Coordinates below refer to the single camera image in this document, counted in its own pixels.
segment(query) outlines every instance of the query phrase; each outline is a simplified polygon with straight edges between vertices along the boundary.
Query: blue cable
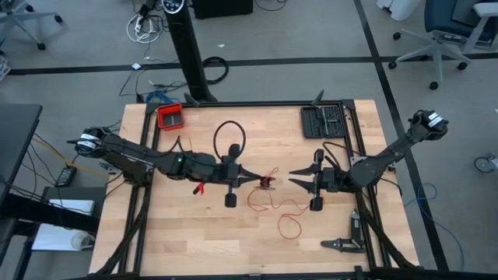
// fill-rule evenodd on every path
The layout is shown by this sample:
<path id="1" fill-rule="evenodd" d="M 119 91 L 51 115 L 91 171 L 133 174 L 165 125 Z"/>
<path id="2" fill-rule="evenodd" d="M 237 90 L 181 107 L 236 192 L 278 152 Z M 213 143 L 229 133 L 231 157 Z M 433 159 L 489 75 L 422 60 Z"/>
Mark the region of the blue cable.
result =
<path id="1" fill-rule="evenodd" d="M 173 103 L 180 102 L 178 98 L 169 97 L 165 94 L 165 92 L 160 91 L 160 90 L 156 90 L 154 92 L 149 93 L 147 95 L 146 102 L 150 103 L 150 101 L 156 96 L 158 96 L 161 99 L 161 103 L 164 103 L 164 104 L 173 104 Z"/>
<path id="2" fill-rule="evenodd" d="M 424 185 L 427 185 L 429 187 L 432 187 L 432 189 L 434 189 L 434 196 L 432 196 L 431 198 L 421 198 L 420 197 L 420 191 L 423 189 L 423 186 Z M 464 271 L 465 269 L 465 255 L 464 255 L 464 250 L 462 249 L 461 247 L 461 244 L 460 244 L 460 241 L 458 240 L 458 238 L 449 230 L 447 229 L 445 226 L 441 225 L 440 223 L 434 221 L 434 219 L 432 219 L 422 208 L 421 204 L 420 204 L 420 201 L 421 200 L 427 200 L 427 201 L 431 201 L 433 199 L 435 199 L 437 197 L 437 189 L 436 189 L 436 186 L 434 186 L 433 184 L 431 183 L 424 183 L 424 184 L 421 184 L 419 186 L 419 188 L 417 189 L 417 196 L 415 199 L 412 199 L 411 201 L 409 201 L 407 204 L 405 204 L 404 206 L 408 206 L 410 205 L 411 203 L 413 203 L 414 201 L 417 201 L 417 204 L 419 205 L 419 208 L 420 208 L 420 211 L 425 215 L 426 218 L 428 218 L 429 220 L 431 220 L 433 223 L 435 223 L 436 225 L 438 225 L 441 229 L 444 229 L 447 233 L 450 233 L 450 235 L 453 237 L 453 239 L 457 242 L 457 245 L 458 245 L 458 249 L 460 249 L 460 256 L 461 256 L 461 265 L 460 265 L 460 271 Z"/>

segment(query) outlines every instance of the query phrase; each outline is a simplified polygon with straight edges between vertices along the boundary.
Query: small red object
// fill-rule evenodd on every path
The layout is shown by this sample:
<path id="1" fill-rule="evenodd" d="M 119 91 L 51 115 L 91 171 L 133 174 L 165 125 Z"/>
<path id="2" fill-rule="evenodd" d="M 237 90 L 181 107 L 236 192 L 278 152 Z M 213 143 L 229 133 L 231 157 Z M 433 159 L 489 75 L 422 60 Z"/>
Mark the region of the small red object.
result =
<path id="1" fill-rule="evenodd" d="M 182 128 L 184 114 L 180 103 L 165 105 L 157 108 L 157 126 L 164 131 Z"/>
<path id="2" fill-rule="evenodd" d="M 204 194 L 204 183 L 200 183 L 197 187 L 201 191 L 201 195 L 203 195 Z"/>

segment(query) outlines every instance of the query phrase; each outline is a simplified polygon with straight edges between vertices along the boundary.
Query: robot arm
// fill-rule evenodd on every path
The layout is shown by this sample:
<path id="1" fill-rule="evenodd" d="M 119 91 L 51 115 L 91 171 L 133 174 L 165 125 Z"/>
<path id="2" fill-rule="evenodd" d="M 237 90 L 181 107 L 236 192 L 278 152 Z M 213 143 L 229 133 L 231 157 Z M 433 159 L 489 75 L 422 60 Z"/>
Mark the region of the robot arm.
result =
<path id="1" fill-rule="evenodd" d="M 447 133 L 448 121 L 432 110 L 419 110 L 409 121 L 410 129 L 403 137 L 390 144 L 377 156 L 368 156 L 359 161 L 348 172 L 333 167 L 322 169 L 321 163 L 324 158 L 331 162 L 327 156 L 324 156 L 322 149 L 315 152 L 314 163 L 310 167 L 290 172 L 296 175 L 314 175 L 312 183 L 290 179 L 314 195 L 310 201 L 310 210 L 320 211 L 322 209 L 321 190 L 349 193 L 361 191 L 363 187 L 378 182 L 386 168 L 403 159 L 405 153 L 414 144 L 425 140 L 438 140 Z"/>
<path id="2" fill-rule="evenodd" d="M 228 185 L 225 206 L 229 208 L 236 207 L 237 196 L 234 190 L 241 184 L 253 180 L 274 180 L 249 172 L 237 164 L 239 145 L 230 146 L 229 155 L 222 156 L 222 162 L 216 163 L 214 156 L 203 152 L 173 152 L 174 147 L 166 152 L 149 149 L 125 140 L 107 128 L 88 128 L 80 139 L 70 143 L 75 144 L 75 149 L 81 156 L 104 159 L 122 170 L 124 178 L 132 184 L 148 186 L 152 170 L 157 168 L 172 180 L 186 179 L 201 184 Z"/>

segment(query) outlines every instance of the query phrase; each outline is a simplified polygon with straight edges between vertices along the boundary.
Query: wooden tabletop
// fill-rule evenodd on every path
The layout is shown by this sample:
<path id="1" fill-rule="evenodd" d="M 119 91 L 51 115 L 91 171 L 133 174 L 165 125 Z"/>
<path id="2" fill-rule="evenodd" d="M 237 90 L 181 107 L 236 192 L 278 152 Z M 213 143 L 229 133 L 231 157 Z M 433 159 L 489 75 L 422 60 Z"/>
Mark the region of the wooden tabletop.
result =
<path id="1" fill-rule="evenodd" d="M 385 148 L 375 102 L 356 100 L 363 141 L 368 154 Z M 145 105 L 127 105 L 121 123 L 120 136 L 139 142 L 145 116 Z M 303 188 L 289 182 L 289 171 L 308 167 L 322 140 L 303 137 L 299 107 L 219 107 L 184 109 L 185 127 L 161 131 L 158 150 L 168 150 L 176 137 L 181 136 L 184 149 L 214 155 L 212 137 L 224 121 L 239 122 L 247 133 L 247 144 L 238 159 L 245 169 L 266 174 L 278 167 L 277 178 L 271 192 L 275 206 L 282 201 L 294 200 L 306 208 L 311 198 Z M 149 143 L 153 138 L 153 118 Z M 241 143 L 242 136 L 234 125 L 224 127 L 217 147 L 227 154 L 233 143 Z M 334 140 L 344 145 L 344 140 Z M 341 148 L 331 147 L 343 169 L 349 166 L 347 155 Z M 311 180 L 311 177 L 299 177 Z M 393 173 L 384 178 L 395 181 Z M 116 180 L 113 189 L 121 183 Z M 247 196 L 256 184 L 244 184 L 237 190 L 237 207 L 225 208 L 224 185 L 206 184 L 204 195 L 193 195 L 195 183 L 188 180 L 173 181 L 159 172 L 154 173 L 152 198 L 147 222 L 146 241 L 140 275 L 233 275 L 267 273 L 315 273 L 352 271 L 356 265 L 368 269 L 365 254 L 340 253 L 320 246 L 322 240 L 349 238 L 349 223 L 356 200 L 352 194 L 330 194 L 322 191 L 324 208 L 321 212 L 304 211 L 294 217 L 302 233 L 294 240 L 287 240 L 279 233 L 277 222 L 282 214 L 299 214 L 301 211 L 291 201 L 273 209 L 266 191 L 257 191 L 251 204 L 263 205 L 267 211 L 256 212 L 248 206 Z M 131 186 L 124 185 L 106 200 L 96 237 L 90 272 L 101 268 L 123 236 Z M 381 181 L 377 201 L 386 234 L 397 248 L 414 264 L 418 264 L 415 247 L 405 216 L 402 200 L 396 186 Z M 284 236 L 299 233 L 296 222 L 283 218 L 281 231 Z M 381 262 L 377 238 L 373 236 L 377 262 Z M 130 246 L 128 270 L 135 256 L 134 241 Z"/>

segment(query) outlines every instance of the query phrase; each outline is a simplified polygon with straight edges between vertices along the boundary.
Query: charger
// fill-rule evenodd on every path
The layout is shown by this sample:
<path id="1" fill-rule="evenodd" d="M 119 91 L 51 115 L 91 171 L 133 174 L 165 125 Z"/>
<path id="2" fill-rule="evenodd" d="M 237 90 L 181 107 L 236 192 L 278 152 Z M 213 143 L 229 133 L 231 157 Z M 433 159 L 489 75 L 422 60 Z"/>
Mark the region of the charger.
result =
<path id="1" fill-rule="evenodd" d="M 76 174 L 76 167 L 67 166 L 62 169 L 59 178 L 55 181 L 55 187 L 69 187 Z"/>

